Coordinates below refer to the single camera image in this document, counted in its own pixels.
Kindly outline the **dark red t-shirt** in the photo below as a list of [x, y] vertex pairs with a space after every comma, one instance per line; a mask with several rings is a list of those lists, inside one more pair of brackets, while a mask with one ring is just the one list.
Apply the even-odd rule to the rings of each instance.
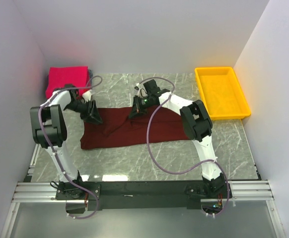
[[[147, 125], [155, 109], [156, 106], [150, 107], [146, 115], [129, 119], [130, 107], [100, 108], [98, 111], [103, 124], [84, 123], [84, 133], [80, 140], [81, 149], [92, 150], [145, 144]], [[149, 141], [159, 143], [187, 139], [181, 117], [167, 108], [160, 108], [151, 122]]]

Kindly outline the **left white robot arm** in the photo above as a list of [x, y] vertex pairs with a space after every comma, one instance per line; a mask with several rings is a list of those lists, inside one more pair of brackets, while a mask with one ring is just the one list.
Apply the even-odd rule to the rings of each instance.
[[90, 90], [91, 87], [75, 87], [67, 84], [53, 91], [43, 104], [30, 109], [30, 120], [33, 140], [44, 148], [54, 161], [60, 176], [57, 189], [66, 192], [73, 199], [80, 199], [88, 191], [82, 185], [78, 169], [74, 166], [67, 151], [68, 137], [63, 111], [70, 110], [80, 114], [81, 120], [99, 125], [103, 120], [93, 99], [79, 99], [79, 90]]

